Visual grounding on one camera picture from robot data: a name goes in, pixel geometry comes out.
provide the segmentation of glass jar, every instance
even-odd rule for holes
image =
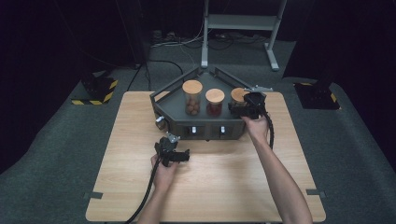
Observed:
[[[185,111],[188,115],[197,115],[200,111],[202,84],[197,80],[188,80],[183,83],[185,96]]]
[[[243,88],[235,88],[231,91],[232,106],[245,106],[247,103],[244,100],[244,95],[248,94]]]
[[[206,92],[206,113],[209,116],[219,116],[221,114],[224,92],[219,89],[211,89]]]

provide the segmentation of dark background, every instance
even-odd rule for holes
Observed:
[[[193,37],[202,24],[203,2],[142,1],[140,13],[146,28]],[[210,4],[212,13],[232,14],[275,15],[278,7],[275,0]],[[325,69],[334,71],[334,82],[350,97],[393,168],[395,17],[392,0],[289,0],[277,36],[298,41],[285,76],[321,78]],[[0,36],[1,172],[27,151],[84,72],[133,65],[142,53],[131,49],[115,1],[1,1]],[[335,63],[329,68],[329,62]]]

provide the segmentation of forearm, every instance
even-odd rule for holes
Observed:
[[[283,223],[312,223],[306,200],[288,170],[265,140],[252,140]]]
[[[166,191],[155,189],[137,220],[138,224],[160,223]]]

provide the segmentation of hand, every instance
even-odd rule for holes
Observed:
[[[154,166],[155,161],[158,159],[158,155],[151,157],[151,165]],[[172,162],[169,167],[163,165],[162,162],[158,164],[157,172],[154,177],[155,189],[168,191],[172,185],[173,179],[175,177],[178,162]]]
[[[251,119],[249,117],[241,117],[241,119],[246,123],[247,131],[253,141],[265,140],[264,142],[268,144],[268,121],[264,116],[258,119]]]

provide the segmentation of gray carpet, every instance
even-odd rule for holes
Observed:
[[[331,86],[341,110],[305,110],[292,83],[310,80],[282,79],[293,47],[293,42],[276,41],[278,72],[271,71],[262,43],[210,49],[208,69],[217,66],[283,93],[315,183],[325,194],[324,223],[395,223],[396,175],[342,88]],[[200,65],[201,50],[153,48],[150,59],[172,61],[188,71]],[[180,75],[171,63],[149,62],[148,71],[153,91]],[[113,71],[119,84],[107,105],[71,105],[70,98],[81,94],[76,86],[24,157],[0,175],[1,224],[89,223],[84,193],[93,189],[121,97],[135,72]],[[130,91],[149,89],[146,72],[142,67]]]

